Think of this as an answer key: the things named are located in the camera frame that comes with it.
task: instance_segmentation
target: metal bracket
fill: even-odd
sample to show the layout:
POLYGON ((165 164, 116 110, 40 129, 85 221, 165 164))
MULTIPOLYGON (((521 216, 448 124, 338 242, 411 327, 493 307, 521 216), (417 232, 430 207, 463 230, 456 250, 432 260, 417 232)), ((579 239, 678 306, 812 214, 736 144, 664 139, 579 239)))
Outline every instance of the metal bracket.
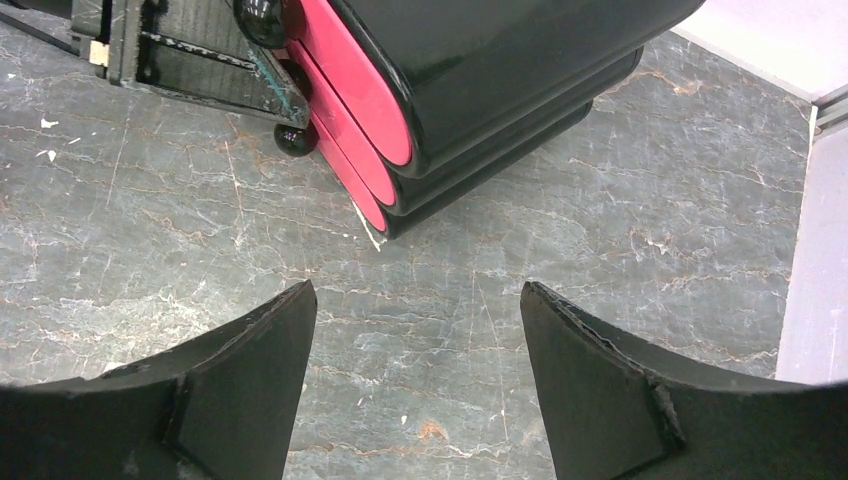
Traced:
POLYGON ((306 98, 274 52, 247 41, 227 0, 74 0, 71 29, 80 55, 114 85, 309 124, 306 98))

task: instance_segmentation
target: glossy black furniture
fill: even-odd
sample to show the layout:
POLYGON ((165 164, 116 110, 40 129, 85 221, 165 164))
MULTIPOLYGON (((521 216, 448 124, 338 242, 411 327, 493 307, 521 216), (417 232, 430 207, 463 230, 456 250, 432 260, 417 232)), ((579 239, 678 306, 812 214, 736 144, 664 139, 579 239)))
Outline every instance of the glossy black furniture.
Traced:
POLYGON ((521 316, 558 479, 848 478, 848 384, 702 364, 538 283, 521 316))
POLYGON ((300 283, 96 379, 0 387, 0 476, 280 480, 316 309, 300 283))
POLYGON ((406 122, 410 156, 381 156, 395 192, 380 202, 388 238, 576 124, 646 42, 703 3, 328 1, 406 122))
POLYGON ((396 170, 421 178, 636 51, 703 1, 330 3, 406 117, 413 158, 396 170))

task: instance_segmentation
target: gray marble tile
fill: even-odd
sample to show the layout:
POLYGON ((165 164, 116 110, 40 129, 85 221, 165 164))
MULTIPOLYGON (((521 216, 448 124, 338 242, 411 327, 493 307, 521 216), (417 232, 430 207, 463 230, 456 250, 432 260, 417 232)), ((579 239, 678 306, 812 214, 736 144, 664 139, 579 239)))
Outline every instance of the gray marble tile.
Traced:
POLYGON ((772 375, 808 110, 667 34, 586 121, 377 251, 271 125, 0 26, 0 382, 98 375, 311 278, 287 478, 551 478, 522 282, 772 375))

